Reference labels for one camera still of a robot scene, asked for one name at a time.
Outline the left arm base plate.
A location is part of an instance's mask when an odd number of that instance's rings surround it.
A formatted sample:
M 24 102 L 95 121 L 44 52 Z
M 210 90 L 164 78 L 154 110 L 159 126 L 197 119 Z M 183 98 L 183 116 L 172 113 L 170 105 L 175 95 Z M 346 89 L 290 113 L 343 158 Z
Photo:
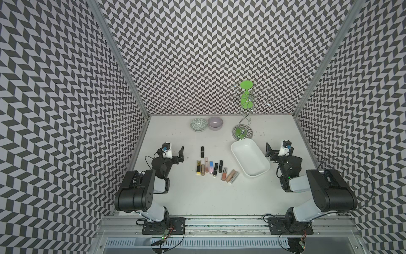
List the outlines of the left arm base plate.
M 162 222 L 145 222 L 142 227 L 143 235 L 163 235 L 166 230 L 171 235 L 183 235 L 185 232 L 186 218 L 169 218 Z

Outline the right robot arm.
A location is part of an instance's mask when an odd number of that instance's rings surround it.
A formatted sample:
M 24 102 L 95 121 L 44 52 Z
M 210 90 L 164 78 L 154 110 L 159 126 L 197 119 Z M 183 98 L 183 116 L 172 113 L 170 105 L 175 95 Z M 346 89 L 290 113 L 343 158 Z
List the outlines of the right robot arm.
M 338 170 L 309 169 L 300 175 L 302 158 L 294 155 L 292 142 L 284 140 L 280 149 L 265 144 L 265 156 L 277 163 L 277 178 L 287 193 L 311 192 L 312 198 L 287 210 L 284 226 L 293 231 L 294 226 L 307 227 L 314 219 L 329 213 L 354 211 L 358 207 L 355 193 Z

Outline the white storage box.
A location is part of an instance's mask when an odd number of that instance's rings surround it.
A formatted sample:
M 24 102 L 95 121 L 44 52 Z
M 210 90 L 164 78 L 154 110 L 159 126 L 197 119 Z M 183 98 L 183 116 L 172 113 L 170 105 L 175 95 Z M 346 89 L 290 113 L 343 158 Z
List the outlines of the white storage box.
M 252 139 L 236 141 L 230 149 L 247 178 L 264 175 L 271 168 L 270 162 Z

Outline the black lipstick short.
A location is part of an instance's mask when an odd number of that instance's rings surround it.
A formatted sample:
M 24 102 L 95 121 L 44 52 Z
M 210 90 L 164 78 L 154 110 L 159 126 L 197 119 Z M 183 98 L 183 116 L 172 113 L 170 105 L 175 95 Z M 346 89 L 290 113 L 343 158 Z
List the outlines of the black lipstick short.
M 222 161 L 222 160 L 219 162 L 218 172 L 219 172 L 219 173 L 222 173 L 222 172 L 223 172 L 223 161 Z

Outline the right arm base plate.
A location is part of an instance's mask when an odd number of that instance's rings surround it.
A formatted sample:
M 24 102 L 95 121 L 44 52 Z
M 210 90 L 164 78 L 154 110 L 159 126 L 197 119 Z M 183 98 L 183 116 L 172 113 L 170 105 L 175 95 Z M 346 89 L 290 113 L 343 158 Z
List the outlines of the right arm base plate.
M 286 221 L 285 219 L 281 218 L 267 218 L 265 219 L 269 225 L 270 233 L 272 235 L 313 235 L 314 231 L 310 222 L 297 222 L 293 221 Z

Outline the orange lip gloss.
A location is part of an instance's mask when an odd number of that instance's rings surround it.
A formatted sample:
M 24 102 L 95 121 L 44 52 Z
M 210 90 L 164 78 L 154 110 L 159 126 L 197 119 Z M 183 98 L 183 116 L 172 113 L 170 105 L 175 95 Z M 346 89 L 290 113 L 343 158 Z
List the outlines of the orange lip gloss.
M 227 168 L 224 168 L 222 172 L 221 181 L 226 181 L 226 177 L 227 177 Z

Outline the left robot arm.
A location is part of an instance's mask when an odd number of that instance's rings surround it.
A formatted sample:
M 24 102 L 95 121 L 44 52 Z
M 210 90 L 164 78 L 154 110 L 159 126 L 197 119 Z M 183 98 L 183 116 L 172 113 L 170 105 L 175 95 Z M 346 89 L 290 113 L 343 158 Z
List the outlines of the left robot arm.
M 117 211 L 137 213 L 148 223 L 168 227 L 168 209 L 156 203 L 154 195 L 167 194 L 170 189 L 169 173 L 173 165 L 184 162 L 184 147 L 178 155 L 172 154 L 171 144 L 163 143 L 155 157 L 145 156 L 152 161 L 144 171 L 128 171 L 116 193 L 114 206 Z

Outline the peach lipstick tube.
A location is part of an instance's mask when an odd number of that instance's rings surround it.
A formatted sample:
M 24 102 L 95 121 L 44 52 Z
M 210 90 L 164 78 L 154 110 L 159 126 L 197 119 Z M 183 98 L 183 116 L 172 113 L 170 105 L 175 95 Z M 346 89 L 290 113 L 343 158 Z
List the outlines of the peach lipstick tube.
M 226 177 L 225 182 L 226 183 L 230 182 L 232 180 L 232 178 L 234 177 L 235 173 L 236 173 L 236 171 L 234 169 L 231 172 L 229 172 L 229 174 Z

